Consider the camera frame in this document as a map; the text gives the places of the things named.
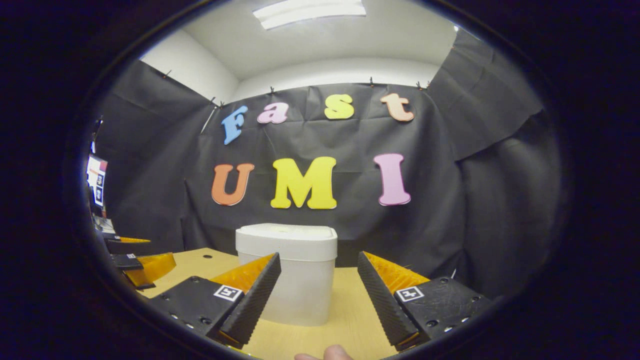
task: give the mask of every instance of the black fabric backdrop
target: black fabric backdrop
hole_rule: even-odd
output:
[[[390,117],[380,98],[398,93],[415,114]],[[324,100],[349,94],[355,114],[328,120]],[[286,102],[281,124],[256,121]],[[224,145],[221,121],[247,106],[242,134]],[[327,225],[339,236],[337,266],[361,250],[428,277],[452,275],[494,297],[521,284],[546,258],[562,196],[553,126],[519,70],[458,32],[426,90],[336,84],[277,91],[217,109],[202,96],[135,63],[102,103],[97,156],[109,161],[108,216],[123,236],[149,238],[158,252],[211,247],[235,253],[238,227],[262,222]],[[381,206],[373,157],[396,152],[408,204]],[[293,158],[304,174],[318,156],[337,160],[331,210],[274,209],[273,162]],[[213,168],[252,163],[244,199],[211,198]],[[226,191],[235,190],[237,171]]]

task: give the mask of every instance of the blue letter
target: blue letter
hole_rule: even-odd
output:
[[[246,113],[247,110],[249,109],[246,106],[242,106],[227,116],[225,120],[222,120],[222,124],[225,126],[225,134],[227,135],[225,145],[234,141],[242,133],[242,130],[237,127],[244,124],[244,116],[242,114]]]

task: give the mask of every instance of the container lid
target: container lid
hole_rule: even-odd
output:
[[[236,250],[265,256],[280,253],[280,259],[328,261],[337,257],[338,236],[328,226],[255,224],[236,230]]]

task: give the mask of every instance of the fluorescent light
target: fluorescent light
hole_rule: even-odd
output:
[[[267,30],[318,17],[367,15],[362,0],[286,0],[256,10],[253,14]]]

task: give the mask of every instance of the white container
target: white container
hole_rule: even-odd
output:
[[[257,224],[236,230],[241,265],[280,253],[282,272],[261,318],[301,326],[326,323],[337,238],[327,226]]]

